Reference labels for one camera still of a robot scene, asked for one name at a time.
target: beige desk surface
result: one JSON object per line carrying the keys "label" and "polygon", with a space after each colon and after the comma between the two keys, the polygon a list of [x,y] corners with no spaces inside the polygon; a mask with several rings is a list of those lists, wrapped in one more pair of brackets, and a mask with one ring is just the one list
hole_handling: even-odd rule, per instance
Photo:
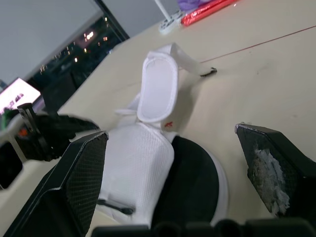
{"label": "beige desk surface", "polygon": [[[124,42],[107,56],[60,113],[94,120],[109,130],[140,90],[149,50],[178,43],[199,61],[261,44],[316,25],[316,1],[241,0],[188,27],[161,36],[157,26]],[[283,132],[305,155],[316,158],[316,29],[223,56],[205,64],[218,74],[200,79],[180,73],[174,129],[212,153],[229,182],[228,218],[243,222],[269,217],[246,177],[246,162],[234,134],[241,121]],[[7,191],[0,192],[0,235],[4,234],[52,163],[30,162]],[[96,211],[91,227],[113,224]]]}

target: black device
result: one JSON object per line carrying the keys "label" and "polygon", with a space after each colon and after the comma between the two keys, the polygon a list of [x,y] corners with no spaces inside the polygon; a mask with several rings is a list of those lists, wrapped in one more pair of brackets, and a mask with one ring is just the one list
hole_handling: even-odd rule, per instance
{"label": "black device", "polygon": [[[26,159],[50,161],[61,157],[77,132],[98,130],[91,121],[72,118],[57,113],[37,115],[32,104],[18,106],[11,111],[22,116],[23,122],[14,134],[14,143],[19,146]],[[11,142],[6,141],[0,146],[0,189],[6,189],[21,172],[22,160]]]}
{"label": "black device", "polygon": [[[178,215],[169,219],[169,215],[166,215],[168,208],[163,207],[168,207],[168,203],[172,201],[170,199],[172,195],[170,194],[173,185],[177,184],[174,181],[177,180],[175,177],[181,177],[180,171],[183,169],[180,167],[183,167],[183,164],[181,164],[181,159],[177,159],[179,163],[171,168],[173,174],[166,181],[167,187],[164,187],[160,197],[161,200],[157,204],[159,210],[155,210],[151,229],[146,226],[98,227],[93,231],[92,236],[316,237],[315,209],[312,203],[314,192],[310,190],[315,183],[314,173],[316,172],[313,172],[316,171],[315,163],[304,156],[278,131],[238,124],[236,134],[239,137],[249,166],[248,177],[250,181],[268,210],[279,218],[247,221],[244,225],[239,225],[231,220],[223,220],[215,227],[211,227],[209,224],[208,220],[211,217],[200,218],[200,221],[198,217],[194,217],[194,221],[187,224],[184,224]],[[106,143],[107,137],[105,134],[103,136],[103,143],[98,143],[96,146],[94,145],[96,137],[85,137],[83,140],[79,140],[77,145],[76,143],[70,144],[59,163],[43,178],[33,192],[5,236],[83,236],[86,233],[97,203],[102,180],[101,169],[103,169],[102,165],[94,165],[92,168],[89,166],[89,162],[94,158],[99,162],[104,162],[104,157],[101,157],[100,154],[104,156],[104,143]],[[185,155],[176,153],[177,146],[180,146],[182,142],[186,144],[185,147],[191,147],[191,150],[195,149],[194,144],[187,146],[188,142],[185,139],[182,141],[181,138],[177,138],[177,144],[173,144],[175,156],[182,157]],[[92,154],[89,152],[91,150],[87,149],[88,144],[93,147],[94,151],[103,150],[99,155]],[[75,155],[80,151],[84,151],[84,153]],[[268,177],[270,179],[269,184],[271,187],[279,187],[283,193],[288,195],[289,199],[281,199],[275,192],[271,193],[270,199],[266,199],[259,188],[267,177],[260,174],[260,171],[265,171],[265,174],[271,172],[272,175]],[[89,182],[81,182],[80,177],[86,176],[89,177],[89,179],[86,179]],[[79,195],[78,199],[73,198],[76,194],[89,195]]]}

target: white plastic piece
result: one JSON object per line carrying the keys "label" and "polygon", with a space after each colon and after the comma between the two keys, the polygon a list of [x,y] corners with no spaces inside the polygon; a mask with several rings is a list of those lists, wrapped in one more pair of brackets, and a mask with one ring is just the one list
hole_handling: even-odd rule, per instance
{"label": "white plastic piece", "polygon": [[170,20],[165,19],[159,24],[160,33],[166,35],[170,33],[173,29],[179,27],[182,17],[184,17],[184,13],[179,10],[170,16]]}
{"label": "white plastic piece", "polygon": [[99,199],[133,208],[125,215],[98,209],[121,224],[151,226],[153,213],[174,159],[171,143],[159,129],[143,123],[109,132]]}
{"label": "white plastic piece", "polygon": [[211,152],[209,152],[206,149],[204,150],[212,158],[212,161],[215,165],[217,175],[218,175],[218,187],[219,187],[218,201],[217,201],[217,206],[216,206],[213,219],[211,221],[211,226],[215,226],[219,221],[227,218],[228,202],[229,202],[228,182],[227,182],[225,172],[220,162],[215,158],[215,156]]}
{"label": "white plastic piece", "polygon": [[178,65],[166,53],[150,52],[143,64],[137,117],[146,123],[161,122],[174,109],[178,95]]}

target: city lights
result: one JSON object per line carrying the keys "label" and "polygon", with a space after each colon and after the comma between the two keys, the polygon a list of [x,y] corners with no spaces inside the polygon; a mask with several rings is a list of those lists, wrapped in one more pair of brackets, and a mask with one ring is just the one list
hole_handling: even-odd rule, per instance
{"label": "city lights", "polygon": [[89,34],[89,35],[87,35],[87,40],[91,39],[91,38],[92,38],[92,36],[93,36],[93,31],[91,31],[91,32],[90,32],[90,34]]}

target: white padded strap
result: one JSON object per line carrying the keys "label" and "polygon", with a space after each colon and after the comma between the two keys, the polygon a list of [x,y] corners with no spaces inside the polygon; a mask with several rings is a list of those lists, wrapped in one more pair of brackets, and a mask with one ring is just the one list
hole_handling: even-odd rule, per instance
{"label": "white padded strap", "polygon": [[159,48],[157,52],[169,54],[176,61],[179,67],[183,68],[189,73],[204,76],[212,71],[212,68],[209,68],[191,58],[176,43],[163,46]]}
{"label": "white padded strap", "polygon": [[143,64],[143,78],[137,117],[146,123],[167,118],[178,95],[178,65],[168,54],[150,52]]}

